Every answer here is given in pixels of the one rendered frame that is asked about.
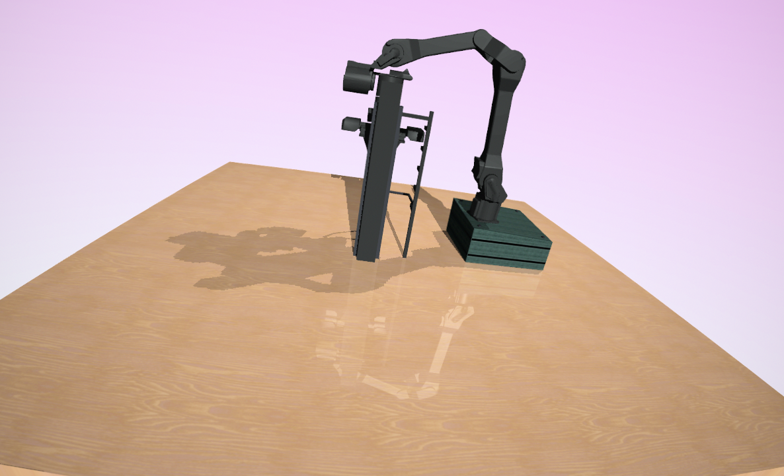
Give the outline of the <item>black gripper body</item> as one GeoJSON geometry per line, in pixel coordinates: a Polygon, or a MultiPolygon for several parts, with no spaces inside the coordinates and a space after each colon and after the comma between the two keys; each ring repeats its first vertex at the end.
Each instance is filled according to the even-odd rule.
{"type": "MultiPolygon", "coordinates": [[[[379,98],[375,96],[375,102],[379,102],[379,98]]],[[[342,127],[341,130],[346,130],[347,132],[356,132],[356,130],[360,130],[362,135],[370,135],[372,123],[370,122],[361,122],[361,118],[354,118],[347,116],[342,120],[342,127]]],[[[424,142],[424,132],[421,128],[407,126],[407,128],[400,128],[400,135],[399,139],[405,140],[405,136],[409,138],[411,141],[417,142],[424,142]]]]}

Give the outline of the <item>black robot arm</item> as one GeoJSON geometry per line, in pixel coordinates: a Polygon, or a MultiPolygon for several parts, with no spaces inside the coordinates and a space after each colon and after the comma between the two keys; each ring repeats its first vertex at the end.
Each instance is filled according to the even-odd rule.
{"type": "Polygon", "coordinates": [[[382,81],[403,84],[404,79],[411,81],[413,77],[408,69],[390,69],[389,73],[374,72],[374,69],[400,67],[426,56],[473,49],[492,64],[494,100],[490,108],[485,150],[480,157],[474,157],[471,171],[480,192],[476,192],[467,213],[480,222],[500,223],[496,218],[501,204],[508,196],[502,187],[502,148],[506,139],[512,97],[517,85],[521,83],[527,63],[520,51],[511,50],[485,29],[429,39],[391,39],[386,41],[381,56],[372,64],[348,60],[346,75],[343,77],[343,91],[368,95],[368,91],[374,90],[375,75],[378,75],[376,96],[380,97],[382,81]]]}

